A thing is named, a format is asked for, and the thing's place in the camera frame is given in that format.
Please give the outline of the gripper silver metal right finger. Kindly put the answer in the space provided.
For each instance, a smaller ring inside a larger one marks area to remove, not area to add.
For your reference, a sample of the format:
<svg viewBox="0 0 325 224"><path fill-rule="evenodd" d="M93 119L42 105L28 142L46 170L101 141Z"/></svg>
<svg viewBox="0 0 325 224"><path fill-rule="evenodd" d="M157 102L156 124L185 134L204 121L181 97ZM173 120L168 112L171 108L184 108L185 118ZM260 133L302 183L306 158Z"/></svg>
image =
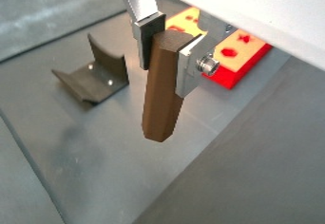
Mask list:
<svg viewBox="0 0 325 224"><path fill-rule="evenodd" d="M193 37L177 56L175 93L183 98L197 86L200 74L211 76L219 62L212 57L215 46L236 31L227 22L199 11L197 27L206 31Z"/></svg>

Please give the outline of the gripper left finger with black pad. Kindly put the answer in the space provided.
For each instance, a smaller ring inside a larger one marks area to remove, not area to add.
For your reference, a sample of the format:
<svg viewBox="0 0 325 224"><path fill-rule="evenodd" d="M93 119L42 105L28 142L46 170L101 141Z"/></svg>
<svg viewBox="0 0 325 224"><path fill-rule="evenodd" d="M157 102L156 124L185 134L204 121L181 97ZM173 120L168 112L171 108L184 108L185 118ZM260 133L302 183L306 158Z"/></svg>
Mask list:
<svg viewBox="0 0 325 224"><path fill-rule="evenodd" d="M156 0L123 0L132 24L133 37L137 40L139 66L148 69L152 36L164 31L165 15L159 12Z"/></svg>

